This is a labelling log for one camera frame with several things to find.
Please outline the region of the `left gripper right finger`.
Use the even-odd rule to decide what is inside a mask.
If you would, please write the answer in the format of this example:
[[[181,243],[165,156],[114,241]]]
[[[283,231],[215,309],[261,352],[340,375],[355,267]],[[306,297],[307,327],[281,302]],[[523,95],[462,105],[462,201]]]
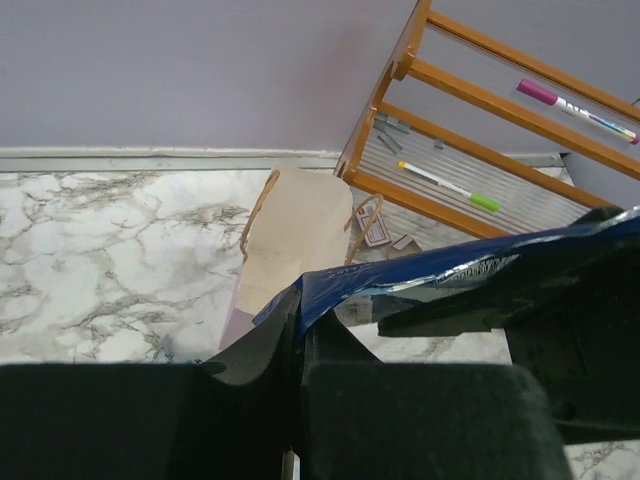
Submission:
[[[568,479],[542,387],[482,363],[385,363],[334,314],[304,341],[305,479]]]

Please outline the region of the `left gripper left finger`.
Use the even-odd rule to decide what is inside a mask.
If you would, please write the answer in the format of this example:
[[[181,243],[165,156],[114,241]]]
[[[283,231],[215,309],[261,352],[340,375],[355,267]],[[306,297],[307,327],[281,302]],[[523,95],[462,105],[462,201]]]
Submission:
[[[199,363],[1,369],[5,479],[288,479],[301,294]]]

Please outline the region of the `blue Burts chips bag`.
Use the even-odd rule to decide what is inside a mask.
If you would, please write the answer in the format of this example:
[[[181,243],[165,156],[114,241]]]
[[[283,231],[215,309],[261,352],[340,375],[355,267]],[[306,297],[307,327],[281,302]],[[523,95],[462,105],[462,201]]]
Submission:
[[[608,220],[487,240],[477,240],[397,259],[342,266],[301,275],[292,286],[301,293],[296,338],[300,340],[319,318],[343,300],[355,296],[395,293],[426,285],[451,289],[453,277],[475,289],[502,258],[558,250],[564,246],[613,243],[639,234],[639,208]]]

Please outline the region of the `pink paper bag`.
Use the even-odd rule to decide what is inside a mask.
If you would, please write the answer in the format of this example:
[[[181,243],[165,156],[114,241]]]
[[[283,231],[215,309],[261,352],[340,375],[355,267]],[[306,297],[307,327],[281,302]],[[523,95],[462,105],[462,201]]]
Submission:
[[[302,274],[350,264],[382,204],[371,194],[354,205],[350,186],[332,174],[273,167],[241,234],[243,263],[219,348],[248,333]]]

